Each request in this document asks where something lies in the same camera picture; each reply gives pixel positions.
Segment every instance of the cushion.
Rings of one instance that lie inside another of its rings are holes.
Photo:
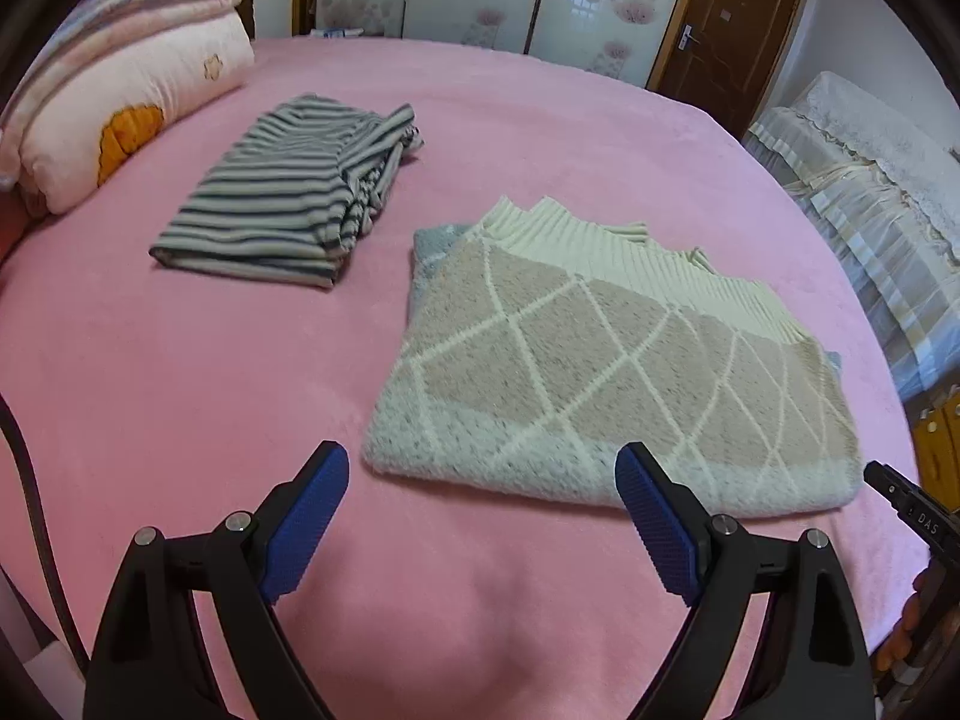
[[[43,106],[20,147],[23,181],[62,214],[157,133],[240,85],[253,49],[233,11],[117,50]]]

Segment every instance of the door handle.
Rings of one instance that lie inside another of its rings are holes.
[[[686,44],[689,41],[699,44],[700,41],[697,40],[692,34],[690,34],[692,32],[693,32],[693,24],[685,23],[683,25],[683,34],[680,35],[680,42],[677,44],[677,50],[679,50],[680,52],[684,50],[686,48]]]

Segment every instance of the door frame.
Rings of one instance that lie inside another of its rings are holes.
[[[770,91],[770,86],[773,83],[776,75],[779,74],[782,63],[784,63],[784,57],[786,57],[786,52],[793,43],[794,37],[796,37],[797,25],[800,21],[800,12],[803,11],[807,1],[808,0],[798,0],[794,5],[793,13],[790,14],[790,23],[787,25],[786,33],[784,33],[784,42],[781,43],[779,50],[776,52],[776,59],[770,66],[770,72],[767,74],[766,80],[763,82],[763,91],[760,93],[760,98],[757,100],[757,109],[760,109],[760,106],[765,102],[765,100],[767,100],[767,94]],[[661,82],[664,81],[667,62],[670,61],[670,55],[672,55],[674,47],[677,45],[677,41],[680,38],[680,30],[683,29],[683,16],[685,15],[689,4],[690,0],[677,0],[673,6],[673,12],[670,14],[670,20],[666,25],[664,39],[661,40],[659,50],[656,52],[656,59],[654,60],[653,69],[650,71],[649,79],[647,79],[645,88],[651,92],[656,92],[659,90]],[[757,109],[752,112],[751,118],[757,114]]]

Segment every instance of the striped blanket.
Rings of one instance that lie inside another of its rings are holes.
[[[261,116],[150,249],[173,268],[332,287],[422,145],[414,111],[390,116],[301,95]]]

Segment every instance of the black gripper frame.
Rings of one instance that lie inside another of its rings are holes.
[[[260,593],[266,547],[338,445],[323,442],[294,480],[275,487],[242,530],[164,538],[144,529],[128,547],[93,649],[83,720],[227,720],[193,593],[209,592],[259,720],[333,720]]]
[[[928,583],[920,594],[922,615],[910,634],[910,653],[904,659],[908,666],[914,666],[915,658],[934,635],[944,615],[960,604],[960,521],[891,466],[872,461],[867,464],[863,478],[890,501],[896,515],[923,538],[930,549],[931,563],[935,565],[935,570],[928,572]],[[886,698],[895,684],[893,672],[888,671],[877,682],[877,695]]]
[[[766,618],[736,720],[874,720],[870,661],[853,596],[829,540],[754,536],[711,517],[670,482],[642,443],[630,449],[690,536],[701,593],[630,720],[703,720],[727,670],[752,594]]]

